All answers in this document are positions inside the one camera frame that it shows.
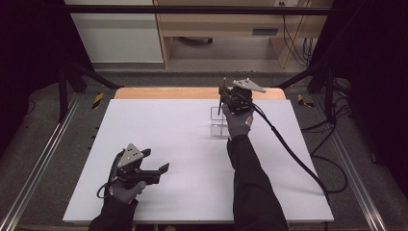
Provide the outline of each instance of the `yellow and black tape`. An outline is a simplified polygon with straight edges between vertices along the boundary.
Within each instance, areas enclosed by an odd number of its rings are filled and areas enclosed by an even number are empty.
[[[306,102],[303,100],[303,96],[302,96],[301,94],[298,94],[298,95],[297,95],[297,104],[298,104],[298,105],[306,106],[306,107],[308,107],[308,108],[315,108],[315,104],[314,104],[314,103],[306,103]]]
[[[98,95],[96,95],[95,101],[93,102],[92,108],[93,109],[97,109],[99,104],[101,103],[101,100],[103,98],[103,93],[98,93]]]

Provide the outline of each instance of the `glove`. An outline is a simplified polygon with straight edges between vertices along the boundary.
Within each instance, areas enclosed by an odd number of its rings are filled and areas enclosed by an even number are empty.
[[[222,105],[222,112],[225,114],[228,123],[228,131],[230,133],[231,139],[239,135],[248,136],[251,130],[251,125],[253,121],[254,110],[251,109],[249,112],[233,115],[231,114],[228,105]]]
[[[111,179],[111,186],[109,188],[110,195],[115,198],[116,200],[122,203],[131,203],[132,200],[136,197],[136,195],[141,194],[141,192],[146,188],[146,182],[140,181],[138,184],[133,187],[132,189],[127,190],[122,182],[117,177],[117,163],[120,159],[117,159],[115,162],[115,168],[112,172],[112,179]]]

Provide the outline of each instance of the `white tabletop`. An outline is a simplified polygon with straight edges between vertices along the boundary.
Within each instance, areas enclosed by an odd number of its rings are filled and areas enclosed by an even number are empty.
[[[311,158],[289,100],[255,100],[289,147],[313,172]],[[96,191],[107,181],[115,155],[129,143],[151,148],[141,168],[170,163],[160,184],[147,186],[138,223],[230,223],[233,175],[226,138],[210,136],[213,99],[113,99],[71,197],[64,221],[87,223],[100,214]],[[254,114],[249,134],[288,222],[333,220],[315,180],[289,155],[263,119]]]

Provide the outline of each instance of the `silver metal bracket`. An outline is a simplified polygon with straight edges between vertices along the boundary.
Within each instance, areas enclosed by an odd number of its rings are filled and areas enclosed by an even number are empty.
[[[132,143],[129,143],[128,147],[125,149],[122,157],[120,158],[117,167],[125,167],[143,157],[143,153],[141,153]]]
[[[267,92],[265,89],[252,82],[249,78],[243,80],[234,80],[233,84],[245,90],[256,90],[263,93]]]

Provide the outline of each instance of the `black curtain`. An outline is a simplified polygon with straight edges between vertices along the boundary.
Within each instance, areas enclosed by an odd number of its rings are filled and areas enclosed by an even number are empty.
[[[408,1],[339,0],[334,6],[357,11],[363,2],[326,67],[349,80],[350,104],[372,153],[408,197]],[[349,19],[328,18],[311,65],[321,61]],[[325,77],[316,74],[309,87],[322,86]]]
[[[33,91],[57,83],[63,64],[93,70],[70,14],[45,11],[45,4],[64,5],[64,0],[0,0],[0,154],[26,115]]]

